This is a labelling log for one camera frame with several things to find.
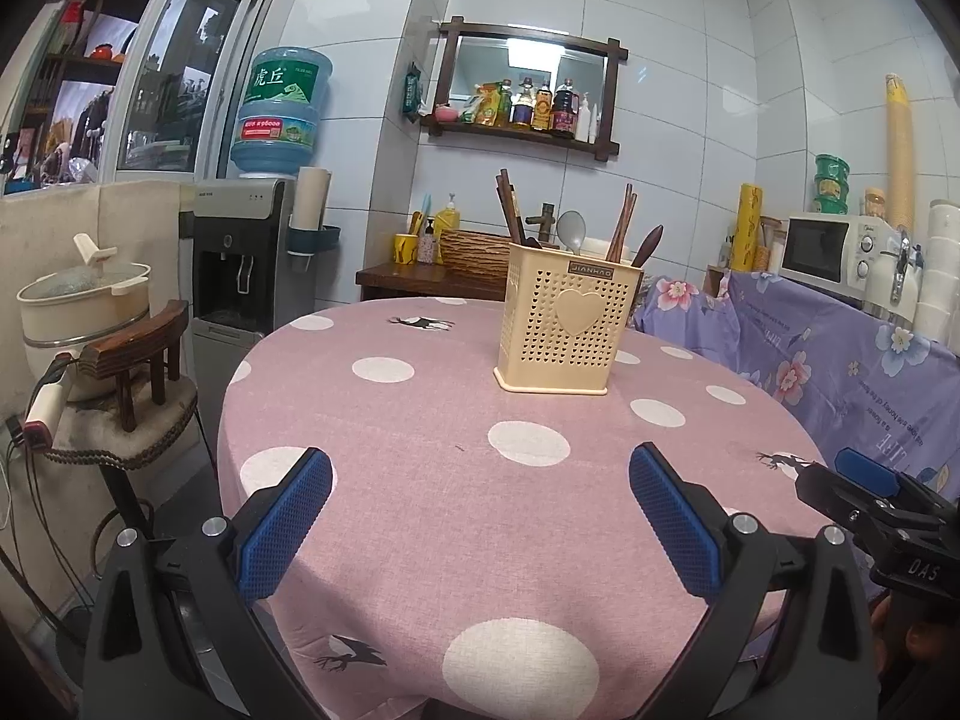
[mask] white microwave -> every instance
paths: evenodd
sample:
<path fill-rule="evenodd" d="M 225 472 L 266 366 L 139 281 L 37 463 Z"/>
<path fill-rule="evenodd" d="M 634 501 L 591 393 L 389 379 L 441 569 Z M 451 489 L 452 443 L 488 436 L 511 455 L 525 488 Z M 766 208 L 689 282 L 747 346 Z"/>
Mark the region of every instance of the white microwave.
<path fill-rule="evenodd" d="M 863 299 L 867 274 L 899 233 L 879 217 L 798 214 L 790 217 L 779 274 L 823 292 Z"/>

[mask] stack of white cups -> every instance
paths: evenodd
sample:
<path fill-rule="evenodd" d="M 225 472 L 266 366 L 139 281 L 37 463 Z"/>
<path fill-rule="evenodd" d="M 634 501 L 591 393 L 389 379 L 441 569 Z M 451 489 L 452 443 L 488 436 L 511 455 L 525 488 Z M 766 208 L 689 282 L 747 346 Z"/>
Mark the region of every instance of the stack of white cups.
<path fill-rule="evenodd" d="M 949 200 L 930 203 L 923 285 L 913 329 L 945 343 L 960 290 L 960 206 Z"/>

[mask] polka dot tablecloth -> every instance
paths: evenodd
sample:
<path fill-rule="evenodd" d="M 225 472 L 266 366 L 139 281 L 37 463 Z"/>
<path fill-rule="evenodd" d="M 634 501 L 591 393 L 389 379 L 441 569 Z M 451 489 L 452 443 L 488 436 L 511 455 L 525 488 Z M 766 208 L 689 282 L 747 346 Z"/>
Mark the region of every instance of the polka dot tablecloth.
<path fill-rule="evenodd" d="M 607 395 L 510 394 L 493 377 L 502 316 L 405 298 L 302 317 L 227 389 L 228 514 L 304 447 L 333 462 L 269 604 L 334 718 L 392 720 L 427 696 L 506 720 L 635 712 L 706 608 L 632 496 L 645 440 L 730 512 L 824 524 L 793 485 L 821 461 L 813 441 L 750 382 L 628 330 Z"/>

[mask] blue water bottle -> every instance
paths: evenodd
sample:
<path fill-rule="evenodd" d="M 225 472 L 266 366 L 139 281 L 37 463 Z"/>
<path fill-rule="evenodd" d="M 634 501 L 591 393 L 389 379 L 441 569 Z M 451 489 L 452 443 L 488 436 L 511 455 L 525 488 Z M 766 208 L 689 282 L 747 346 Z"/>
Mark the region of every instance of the blue water bottle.
<path fill-rule="evenodd" d="M 241 172 L 296 176 L 310 164 L 332 72 L 328 57 L 309 49 L 256 55 L 230 149 Z"/>

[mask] chair leg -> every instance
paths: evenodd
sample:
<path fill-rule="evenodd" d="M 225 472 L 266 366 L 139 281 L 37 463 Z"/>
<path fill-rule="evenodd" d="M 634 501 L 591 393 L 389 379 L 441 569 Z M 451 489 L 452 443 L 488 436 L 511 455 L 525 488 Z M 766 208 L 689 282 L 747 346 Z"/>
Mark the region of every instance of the chair leg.
<path fill-rule="evenodd" d="M 128 528 L 137 528 L 147 538 L 153 538 L 154 531 L 136 500 L 136 493 L 133 492 L 133 485 L 126 471 L 116 469 L 114 466 L 99 466 L 99 468 L 100 475 L 104 477 L 104 483 L 124 524 Z"/>
<path fill-rule="evenodd" d="M 122 370 L 117 374 L 117 406 L 120 408 L 120 426 L 132 433 L 136 429 L 136 416 L 133 413 L 133 391 L 130 387 L 130 372 Z"/>
<path fill-rule="evenodd" d="M 163 371 L 163 352 L 150 357 L 150 398 L 158 406 L 167 402 L 166 379 Z"/>
<path fill-rule="evenodd" d="M 167 346 L 167 378 L 172 382 L 179 379 L 179 338 Z"/>

